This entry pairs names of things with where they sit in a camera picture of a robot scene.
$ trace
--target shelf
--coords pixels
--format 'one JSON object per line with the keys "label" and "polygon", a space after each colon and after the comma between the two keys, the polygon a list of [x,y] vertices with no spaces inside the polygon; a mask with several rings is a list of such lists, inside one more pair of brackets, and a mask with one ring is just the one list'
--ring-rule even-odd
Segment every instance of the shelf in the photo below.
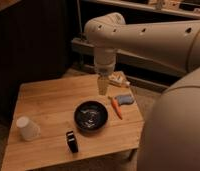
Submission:
{"label": "shelf", "polygon": [[20,2],[20,0],[0,0],[0,11]]}
{"label": "shelf", "polygon": [[171,10],[171,9],[164,9],[164,8],[159,10],[159,9],[156,9],[155,6],[140,4],[140,3],[135,3],[135,2],[127,2],[127,1],[121,1],[121,0],[82,0],[82,1],[105,4],[105,5],[113,5],[113,6],[130,8],[130,9],[135,9],[135,10],[169,14],[169,15],[175,15],[175,16],[181,16],[181,17],[188,17],[191,19],[200,19],[200,13],[187,12],[184,10]]}

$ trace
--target small black object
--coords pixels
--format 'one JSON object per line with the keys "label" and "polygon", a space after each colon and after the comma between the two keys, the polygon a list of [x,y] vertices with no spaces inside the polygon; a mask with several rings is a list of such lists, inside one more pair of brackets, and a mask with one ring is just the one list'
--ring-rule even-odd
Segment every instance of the small black object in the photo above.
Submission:
{"label": "small black object", "polygon": [[97,101],[87,101],[79,105],[74,113],[78,128],[84,132],[93,132],[101,128],[108,119],[106,108]]}
{"label": "small black object", "polygon": [[78,145],[77,145],[77,139],[74,135],[74,132],[73,131],[67,132],[66,138],[67,138],[67,144],[68,144],[71,152],[77,153],[78,152]]}

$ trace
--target white cup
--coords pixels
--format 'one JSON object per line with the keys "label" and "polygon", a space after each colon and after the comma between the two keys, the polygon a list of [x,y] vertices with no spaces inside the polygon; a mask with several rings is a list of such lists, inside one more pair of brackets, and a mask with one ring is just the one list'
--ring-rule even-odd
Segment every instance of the white cup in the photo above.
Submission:
{"label": "white cup", "polygon": [[22,138],[26,141],[32,141],[40,136],[40,127],[27,116],[21,116],[17,119],[17,127],[20,130]]}

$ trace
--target floor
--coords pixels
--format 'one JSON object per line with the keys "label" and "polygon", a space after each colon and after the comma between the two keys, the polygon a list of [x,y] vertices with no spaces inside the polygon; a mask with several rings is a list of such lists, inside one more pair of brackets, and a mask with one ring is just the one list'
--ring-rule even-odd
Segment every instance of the floor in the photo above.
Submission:
{"label": "floor", "polygon": [[[71,77],[78,75],[85,75],[85,72],[81,72],[75,69],[69,69],[63,77]],[[154,102],[160,97],[160,93],[150,91],[147,89],[131,86],[131,89],[135,95],[136,101],[140,107],[140,111],[143,114],[144,119],[150,112]],[[5,150],[5,145],[8,137],[7,128],[0,125],[0,168]],[[132,161],[128,161],[127,157],[129,151],[121,152],[118,154],[111,154],[92,159],[86,159],[77,161],[65,165],[59,165],[54,167],[38,169],[41,171],[135,171],[136,170],[136,157]]]}

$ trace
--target white object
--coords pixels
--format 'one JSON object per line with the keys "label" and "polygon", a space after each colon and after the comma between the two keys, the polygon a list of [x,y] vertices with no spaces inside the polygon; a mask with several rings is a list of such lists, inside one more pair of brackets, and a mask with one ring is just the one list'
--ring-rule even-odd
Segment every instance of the white object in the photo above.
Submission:
{"label": "white object", "polygon": [[22,138],[26,141],[34,140],[40,135],[40,127],[27,116],[17,119],[16,125],[20,130]]}
{"label": "white object", "polygon": [[89,20],[85,35],[100,75],[113,72],[117,49],[181,72],[200,66],[200,20],[126,25],[121,14],[112,13]]}
{"label": "white object", "polygon": [[200,68],[168,88],[146,119],[137,171],[200,171]]}

